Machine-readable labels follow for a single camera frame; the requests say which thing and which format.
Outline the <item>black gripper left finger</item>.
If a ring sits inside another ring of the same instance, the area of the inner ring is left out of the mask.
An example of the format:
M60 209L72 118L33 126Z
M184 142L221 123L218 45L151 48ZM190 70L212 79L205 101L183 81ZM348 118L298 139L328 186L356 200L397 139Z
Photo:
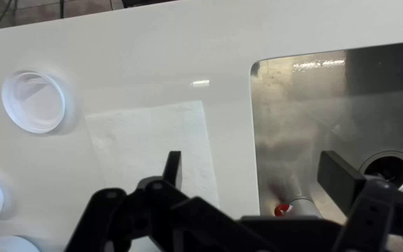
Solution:
M160 252L277 252L261 235L201 198L177 186L181 153L170 151L163 171L137 184L95 192L78 220L65 252L128 252L149 238Z

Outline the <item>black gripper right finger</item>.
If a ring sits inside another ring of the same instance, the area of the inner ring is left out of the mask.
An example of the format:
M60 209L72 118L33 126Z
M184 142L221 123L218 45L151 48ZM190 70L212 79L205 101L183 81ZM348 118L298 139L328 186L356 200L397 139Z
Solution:
M383 252L390 235L403 238L403 192L393 184L359 174L334 151L321 151L317 182L347 221L334 252Z

